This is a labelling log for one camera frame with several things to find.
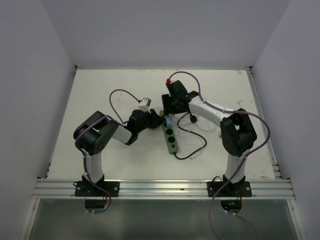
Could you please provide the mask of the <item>green power strip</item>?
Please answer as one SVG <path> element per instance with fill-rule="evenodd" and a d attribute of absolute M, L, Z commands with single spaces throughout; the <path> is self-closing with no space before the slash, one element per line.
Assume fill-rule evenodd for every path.
<path fill-rule="evenodd" d="M 177 154 L 179 152 L 179 147 L 178 147 L 178 142 L 175 136 L 175 132 L 173 129 L 173 125 L 172 127 L 167 127 L 166 126 L 166 120 L 165 120 L 165 116 L 164 116 L 164 111 L 161 110 L 159 112 L 159 116 L 160 117 L 164 117 L 164 122 L 162 123 L 162 130 L 163 130 L 163 134 L 164 134 L 164 139 L 167 145 L 167 150 L 168 153 L 170 155 L 174 155 Z"/>

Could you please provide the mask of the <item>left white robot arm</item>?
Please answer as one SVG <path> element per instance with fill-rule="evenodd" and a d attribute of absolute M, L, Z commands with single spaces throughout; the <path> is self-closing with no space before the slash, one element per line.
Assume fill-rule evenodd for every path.
<path fill-rule="evenodd" d="M 109 115 L 96 111 L 73 133 L 75 147 L 83 155 L 83 178 L 88 182 L 86 190 L 92 196 L 103 193 L 102 151 L 111 139 L 127 146 L 132 145 L 139 133 L 146 129 L 157 129 L 165 121 L 154 109 L 132 111 L 127 123 L 121 124 Z"/>

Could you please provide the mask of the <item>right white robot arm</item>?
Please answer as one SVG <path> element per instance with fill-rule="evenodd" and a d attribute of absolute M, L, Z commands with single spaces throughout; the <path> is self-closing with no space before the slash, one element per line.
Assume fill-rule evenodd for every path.
<path fill-rule="evenodd" d="M 235 196 L 241 190 L 240 182 L 245 180 L 245 155 L 257 140 L 257 133 L 246 111 L 242 108 L 234 111 L 213 103 L 206 104 L 198 92 L 187 92 L 179 80 L 168 79 L 166 87 L 169 93 L 161 96 L 165 116 L 192 113 L 220 128 L 222 145 L 228 152 L 222 189 L 227 196 Z"/>

